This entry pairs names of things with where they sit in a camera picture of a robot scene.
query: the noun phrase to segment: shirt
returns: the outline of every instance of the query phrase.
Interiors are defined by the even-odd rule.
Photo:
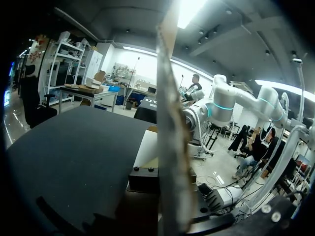
[[[193,83],[188,89],[190,89],[191,87],[193,87],[195,85],[198,86],[197,90],[201,90],[202,89],[202,86],[200,85],[200,83]]]

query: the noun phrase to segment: desk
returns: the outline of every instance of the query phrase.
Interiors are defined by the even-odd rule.
[[[115,104],[116,104],[116,100],[117,100],[117,95],[118,95],[117,92],[104,91],[104,92],[100,92],[97,94],[92,94],[89,92],[80,91],[78,88],[61,87],[60,88],[60,98],[59,98],[59,114],[61,114],[61,104],[62,104],[62,97],[63,97],[62,93],[68,93],[68,94],[73,95],[73,96],[86,98],[86,99],[91,101],[91,107],[94,107],[96,100],[99,100],[103,97],[111,96],[114,94],[115,98],[114,98],[114,102],[113,102],[112,112],[114,112],[114,108],[115,108]]]
[[[150,125],[80,106],[19,138],[7,150],[8,170],[35,220],[49,232],[56,229],[35,202],[40,196],[81,231],[94,213],[114,219]]]
[[[127,97],[125,98],[124,100],[124,105],[126,104],[126,101],[128,100],[129,96],[133,93],[133,92],[138,92],[140,94],[143,94],[143,95],[146,95],[148,97],[151,97],[151,98],[156,98],[157,95],[155,93],[151,93],[151,92],[147,92],[147,91],[143,91],[141,89],[137,89],[137,88],[129,88],[130,92],[128,93]]]
[[[157,123],[157,102],[145,97],[137,108],[134,118],[147,122]]]

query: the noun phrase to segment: office chair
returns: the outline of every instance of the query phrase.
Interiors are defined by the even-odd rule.
[[[46,107],[39,107],[38,79],[35,76],[21,78],[20,85],[25,120],[31,129],[57,115],[57,110],[49,107],[50,98],[55,97],[53,94],[45,95],[47,98]]]

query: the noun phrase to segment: ceiling beam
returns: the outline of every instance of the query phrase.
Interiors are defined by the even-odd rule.
[[[230,41],[233,38],[246,35],[249,32],[259,32],[259,35],[257,36],[263,41],[264,47],[267,47],[266,49],[272,52],[272,56],[274,57],[283,78],[287,83],[295,85],[297,81],[294,79],[294,75],[292,75],[292,68],[289,63],[290,60],[288,58],[287,51],[274,31],[275,29],[281,29],[287,26],[283,16],[268,17],[263,19],[259,13],[257,13],[252,5],[252,2],[249,0],[238,0],[237,3],[231,4],[243,16],[243,19],[249,19],[251,22],[245,25],[240,25],[238,23],[231,26],[230,28],[224,30],[220,35],[209,38],[207,43],[196,47],[191,51],[190,55],[194,57],[218,46],[221,43]]]
[[[206,43],[192,50],[190,55],[194,57],[213,47],[218,46],[221,43],[230,41],[233,38],[237,38],[237,37],[241,37],[243,35],[249,34],[248,30],[250,32],[255,32],[255,31],[279,29],[281,28],[282,21],[283,21],[282,17],[276,16],[276,17],[260,19],[255,22],[250,22],[244,26],[240,25],[239,23],[236,23],[232,25],[231,27],[226,28],[225,30],[223,29],[223,32],[219,34],[218,36],[209,38],[209,40]]]

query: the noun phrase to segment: table leg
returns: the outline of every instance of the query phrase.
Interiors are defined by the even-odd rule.
[[[60,90],[60,96],[59,96],[59,114],[61,114],[61,104],[63,102],[63,92]]]
[[[91,100],[91,107],[94,107],[94,104],[95,104],[95,98],[92,98],[92,100]]]
[[[114,112],[114,108],[115,108],[115,105],[116,105],[117,96],[118,96],[118,93],[115,93],[114,102],[113,102],[113,106],[112,106],[112,112]]]

